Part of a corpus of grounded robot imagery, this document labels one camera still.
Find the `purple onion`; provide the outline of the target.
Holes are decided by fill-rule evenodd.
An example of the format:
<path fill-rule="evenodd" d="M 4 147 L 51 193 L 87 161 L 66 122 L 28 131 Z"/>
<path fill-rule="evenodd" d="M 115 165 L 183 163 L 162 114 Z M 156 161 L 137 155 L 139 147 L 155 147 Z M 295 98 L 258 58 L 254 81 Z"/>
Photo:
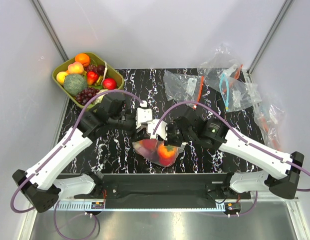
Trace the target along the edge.
<path fill-rule="evenodd" d="M 143 156 L 145 159 L 151 159 L 154 156 L 154 152 L 152 150 L 148 150 L 146 148 L 140 148 L 138 153 Z"/>

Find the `dotted clear zip bag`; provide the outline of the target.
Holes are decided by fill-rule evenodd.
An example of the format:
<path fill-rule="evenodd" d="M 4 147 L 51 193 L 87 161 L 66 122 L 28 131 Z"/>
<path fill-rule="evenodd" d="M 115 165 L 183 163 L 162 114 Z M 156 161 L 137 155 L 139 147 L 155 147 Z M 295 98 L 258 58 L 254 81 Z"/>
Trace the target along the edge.
<path fill-rule="evenodd" d="M 156 139 L 143 139 L 133 143 L 135 152 L 146 160 L 161 167 L 173 165 L 178 155 L 184 151 L 185 143 L 181 146 L 164 145 L 163 141 Z"/>

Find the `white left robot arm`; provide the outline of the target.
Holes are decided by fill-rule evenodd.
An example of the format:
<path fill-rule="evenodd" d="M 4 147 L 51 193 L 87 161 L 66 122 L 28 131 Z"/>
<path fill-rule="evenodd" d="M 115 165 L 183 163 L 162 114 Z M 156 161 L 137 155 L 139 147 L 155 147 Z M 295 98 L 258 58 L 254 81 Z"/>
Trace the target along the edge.
<path fill-rule="evenodd" d="M 147 106 L 138 96 L 124 90 L 107 90 L 92 99 L 102 97 L 102 101 L 92 108 L 86 104 L 75 124 L 66 132 L 63 139 L 50 150 L 38 163 L 27 170 L 16 170 L 12 178 L 17 185 L 10 200 L 10 208 L 15 213 L 28 212 L 19 210 L 14 201 L 22 193 L 31 203 L 31 209 L 43 213 L 58 201 L 72 197 L 97 199 L 104 194 L 103 180 L 100 173 L 84 172 L 80 176 L 59 179 L 65 167 L 82 151 L 96 141 L 106 128 L 115 128 L 135 133 L 141 122 L 136 117 L 137 109 L 123 111 L 125 97 L 139 101 L 139 109 Z"/>

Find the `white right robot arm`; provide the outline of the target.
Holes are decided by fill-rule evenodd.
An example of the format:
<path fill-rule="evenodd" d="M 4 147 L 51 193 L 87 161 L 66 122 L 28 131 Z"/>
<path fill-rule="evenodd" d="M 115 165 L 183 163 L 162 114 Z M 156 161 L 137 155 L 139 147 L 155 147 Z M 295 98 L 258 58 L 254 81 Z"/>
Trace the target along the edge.
<path fill-rule="evenodd" d="M 283 199 L 292 200 L 297 192 L 304 155 L 280 152 L 267 147 L 212 118 L 179 117 L 166 126 L 168 145 L 180 146 L 192 142 L 209 150 L 219 150 L 240 157 L 262 170 L 259 172 L 228 173 L 220 186 L 227 198 L 250 191 L 270 191 Z"/>

